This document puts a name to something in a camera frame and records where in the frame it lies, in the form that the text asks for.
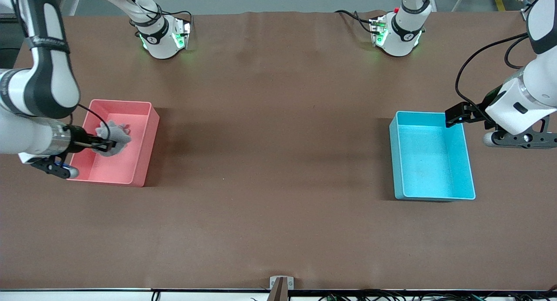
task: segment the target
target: brown table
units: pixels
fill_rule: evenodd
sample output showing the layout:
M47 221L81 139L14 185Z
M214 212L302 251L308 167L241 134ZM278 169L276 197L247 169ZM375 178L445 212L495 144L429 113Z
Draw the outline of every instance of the brown table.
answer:
M394 113L460 102L463 61L523 32L518 13L433 13L403 58L332 13L200 16L191 51L169 60L149 57L125 17L65 23L82 103L151 101L161 115L147 186L67 182L2 156L0 287L555 283L557 151L487 148L483 125L466 125L475 201L393 194ZM506 47L473 61L462 91L480 101L513 73ZM532 58L526 41L511 55Z

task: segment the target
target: black joint band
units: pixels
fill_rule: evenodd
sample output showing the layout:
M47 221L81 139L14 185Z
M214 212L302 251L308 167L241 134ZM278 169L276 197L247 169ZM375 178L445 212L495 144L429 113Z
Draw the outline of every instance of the black joint band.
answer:
M393 19L390 21L392 27L393 27L393 31L400 36L400 39L404 42L408 42L408 41L412 41L412 39L414 39L419 33L420 31L422 31L422 27L420 27L420 29L418 30L414 30L414 31L410 31L410 30L406 30L403 29L402 27L400 27L397 23L396 23L396 15L393 16Z
M70 47L68 46L68 43L58 38L32 36L25 38L25 43L27 44L29 49L33 49L34 47L45 47L49 50L62 51L68 54L70 53Z
M10 84L10 79L12 79L12 77L20 70L22 69L10 69L9 71L6 71L6 73L4 73L2 79L0 79L0 98L2 98L2 102L4 102L6 107L8 107L8 110L10 110L13 114L24 115L24 113L13 104L12 99L10 99L10 95L8 93L8 85Z
M146 21L146 22L132 21L132 22L134 23L135 27L149 27L154 25L162 15L163 15L163 10L161 9L161 6L157 4L157 14L155 15L155 17L151 18L150 21Z
M139 34L143 38L143 40L147 41L149 44L159 44L161 39L167 34L168 32L169 23L168 20L164 19L164 25L161 30L151 33L150 35L147 33L140 32Z
M426 8L429 6L429 4L430 4L429 0L423 0L422 7L418 8L417 10L411 10L410 8L407 8L406 6L404 6L404 2L402 2L402 10L406 13L409 13L409 14L420 14L421 12L426 10Z

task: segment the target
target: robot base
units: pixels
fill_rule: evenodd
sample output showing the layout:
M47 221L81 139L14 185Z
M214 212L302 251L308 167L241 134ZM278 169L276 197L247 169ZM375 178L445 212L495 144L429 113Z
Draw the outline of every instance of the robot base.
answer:
M171 15L165 15L165 18L171 23L171 27L158 44L151 44L149 42L149 37L143 39L143 36L141 36L141 34L139 35L139 39L141 39L143 43L143 48L149 51L152 57L161 60L173 57L182 49L187 50L189 34L191 33L190 22L175 18Z
M379 34L372 33L372 43L374 47L380 47L385 53L394 57L403 57L408 55L416 45L418 45L419 37L422 31L418 33L410 41L402 41L400 36L393 31L391 21L395 13L390 12L384 16L380 16L375 20L369 20L369 27L371 31L376 31Z

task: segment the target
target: green led light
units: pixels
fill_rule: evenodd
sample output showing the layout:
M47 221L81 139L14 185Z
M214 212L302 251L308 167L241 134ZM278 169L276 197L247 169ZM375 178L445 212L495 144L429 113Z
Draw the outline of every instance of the green led light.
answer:
M174 36L174 41L176 43L176 47L178 47L179 49L183 48L185 46L184 37L182 37L179 34L175 35L174 33L172 35Z
M416 36L416 41L415 41L415 43L414 43L414 47L415 47L416 45L418 45L419 37L420 37L421 35L422 35L422 32L420 31L420 32L418 33L418 35Z
M141 43L143 43L143 48L147 50L147 45L145 44L145 40L143 40L143 36L141 36L141 33L139 34L139 39L141 39Z
M389 32L387 31L387 29L386 28L383 29L383 32L381 34L377 35L376 44L377 45L383 45L385 43L386 36L388 36L388 35L389 35Z

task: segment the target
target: floor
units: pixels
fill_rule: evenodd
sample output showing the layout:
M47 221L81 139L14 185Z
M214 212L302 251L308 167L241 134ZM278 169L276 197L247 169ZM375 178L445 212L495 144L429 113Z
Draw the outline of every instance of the floor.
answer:
M334 12L345 9L366 12L392 10L400 0L156 0L167 11L188 10L193 14L235 14L243 12ZM451 11L457 0L436 0L438 11ZM499 9L518 10L515 0L501 0ZM119 8L105 0L63 0L62 14L78 16L122 15ZM497 11L495 0L462 0L457 11ZM20 47L23 41L20 29L9 23L0 23L0 48ZM0 50L0 68L10 68L17 50Z

